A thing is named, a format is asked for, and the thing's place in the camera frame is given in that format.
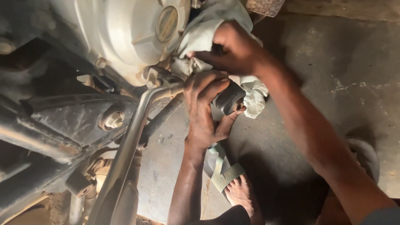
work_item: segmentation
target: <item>foot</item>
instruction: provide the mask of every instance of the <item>foot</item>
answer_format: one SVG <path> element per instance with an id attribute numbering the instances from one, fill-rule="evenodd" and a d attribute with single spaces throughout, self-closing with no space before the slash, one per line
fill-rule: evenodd
<path id="1" fill-rule="evenodd" d="M 254 195 L 253 186 L 246 174 L 232 180 L 226 186 L 225 194 L 232 206 L 242 205 L 246 209 L 252 225 L 265 224 L 260 205 Z"/>

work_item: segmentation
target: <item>rag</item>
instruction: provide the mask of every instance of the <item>rag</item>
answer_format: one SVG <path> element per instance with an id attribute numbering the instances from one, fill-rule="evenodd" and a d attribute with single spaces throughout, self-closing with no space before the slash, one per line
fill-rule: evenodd
<path id="1" fill-rule="evenodd" d="M 180 77 L 187 77 L 212 69 L 211 65 L 197 58 L 188 59 L 186 54 L 211 51 L 215 31 L 225 20 L 236 20 L 262 46 L 262 42 L 250 33 L 253 23 L 239 0 L 207 0 L 200 14 L 187 25 L 182 40 L 172 56 L 171 72 Z M 241 76 L 239 79 L 236 78 L 236 82 L 246 91 L 244 105 L 247 109 L 244 114 L 255 119 L 265 108 L 264 97 L 268 96 L 267 87 L 255 76 Z"/>

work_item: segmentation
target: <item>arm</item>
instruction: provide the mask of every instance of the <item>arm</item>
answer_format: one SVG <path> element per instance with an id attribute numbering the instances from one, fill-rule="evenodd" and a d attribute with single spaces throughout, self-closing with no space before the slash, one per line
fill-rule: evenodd
<path id="1" fill-rule="evenodd" d="M 228 75 L 210 70 L 186 81 L 185 97 L 189 106 L 189 133 L 176 180 L 167 224 L 183 225 L 200 220 L 202 172 L 207 148 L 228 137 L 233 123 L 245 108 L 213 121 L 210 103 L 229 85 Z"/>
<path id="2" fill-rule="evenodd" d="M 226 54 L 191 53 L 232 74 L 253 74 L 269 89 L 285 127 L 314 170 L 330 185 L 353 224 L 376 209 L 395 207 L 367 176 L 331 124 L 301 93 L 288 72 L 236 23 L 223 23 L 214 35 Z"/>

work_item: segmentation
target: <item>hand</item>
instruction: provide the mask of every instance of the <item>hand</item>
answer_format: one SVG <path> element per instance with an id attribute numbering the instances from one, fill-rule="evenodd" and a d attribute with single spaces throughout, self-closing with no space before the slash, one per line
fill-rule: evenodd
<path id="1" fill-rule="evenodd" d="M 207 149 L 212 143 L 226 139 L 241 110 L 214 121 L 210 103 L 229 85 L 227 74 L 216 70 L 200 72 L 186 80 L 185 97 L 189 106 L 189 134 L 186 142 L 191 147 Z"/>
<path id="2" fill-rule="evenodd" d="M 214 34 L 213 43 L 222 45 L 223 55 L 190 52 L 187 56 L 196 57 L 218 70 L 240 75 L 257 76 L 260 67 L 278 64 L 236 21 L 222 23 Z"/>

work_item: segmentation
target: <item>engine cover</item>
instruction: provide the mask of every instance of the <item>engine cover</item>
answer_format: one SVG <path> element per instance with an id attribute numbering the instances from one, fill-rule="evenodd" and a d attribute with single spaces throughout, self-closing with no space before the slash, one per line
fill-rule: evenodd
<path id="1" fill-rule="evenodd" d="M 175 49 L 190 13 L 190 0 L 49 2 L 73 34 L 56 38 L 93 65 L 105 62 L 133 86 L 145 85 L 143 69 Z"/>

